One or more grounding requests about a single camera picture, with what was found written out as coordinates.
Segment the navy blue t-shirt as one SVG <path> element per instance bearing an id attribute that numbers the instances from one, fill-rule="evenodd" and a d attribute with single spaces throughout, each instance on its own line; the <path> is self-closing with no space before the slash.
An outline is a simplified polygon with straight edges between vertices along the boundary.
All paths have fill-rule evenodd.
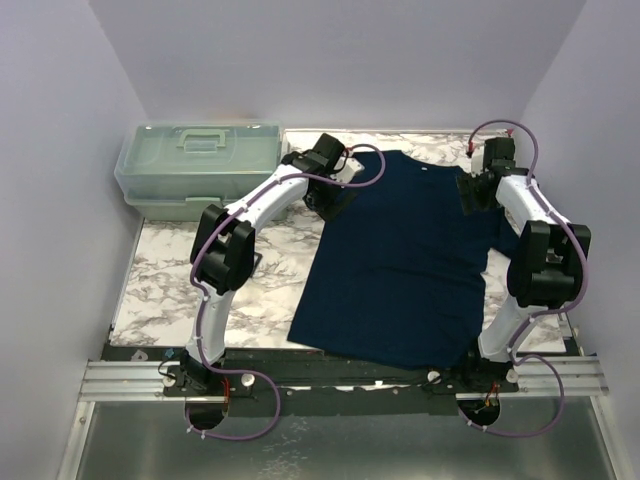
<path id="1" fill-rule="evenodd" d="M 461 169 L 360 152 L 364 188 L 324 225 L 292 343 L 399 368 L 447 368 L 484 321 L 488 255 L 517 234 L 500 209 L 465 214 Z"/>

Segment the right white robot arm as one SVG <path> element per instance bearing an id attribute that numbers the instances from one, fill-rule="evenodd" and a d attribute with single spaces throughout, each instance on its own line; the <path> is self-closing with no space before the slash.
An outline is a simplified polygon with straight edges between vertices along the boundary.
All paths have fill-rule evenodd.
<path id="1" fill-rule="evenodd" d="M 519 239 L 507 270 L 508 297 L 478 337 L 476 358 L 460 367 L 460 379 L 480 392 L 518 364 L 517 352 L 542 316 L 579 304 L 588 284 L 590 229 L 570 222 L 544 197 L 532 172 L 515 162 L 515 141 L 485 141 L 482 159 L 456 179 L 466 215 L 505 209 Z"/>

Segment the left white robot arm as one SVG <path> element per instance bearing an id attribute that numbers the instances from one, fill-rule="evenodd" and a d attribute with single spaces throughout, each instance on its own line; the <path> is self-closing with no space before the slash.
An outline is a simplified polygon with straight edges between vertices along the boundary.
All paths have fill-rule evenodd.
<path id="1" fill-rule="evenodd" d="M 200 299 L 180 359 L 183 384 L 201 395 L 212 394 L 221 385 L 216 363 L 225 351 L 233 297 L 255 269 L 258 233 L 301 199 L 323 219 L 335 216 L 345 205 L 337 200 L 342 188 L 363 171 L 339 140 L 323 134 L 312 149 L 286 154 L 275 171 L 241 199 L 204 210 L 190 257 L 189 279 Z"/>

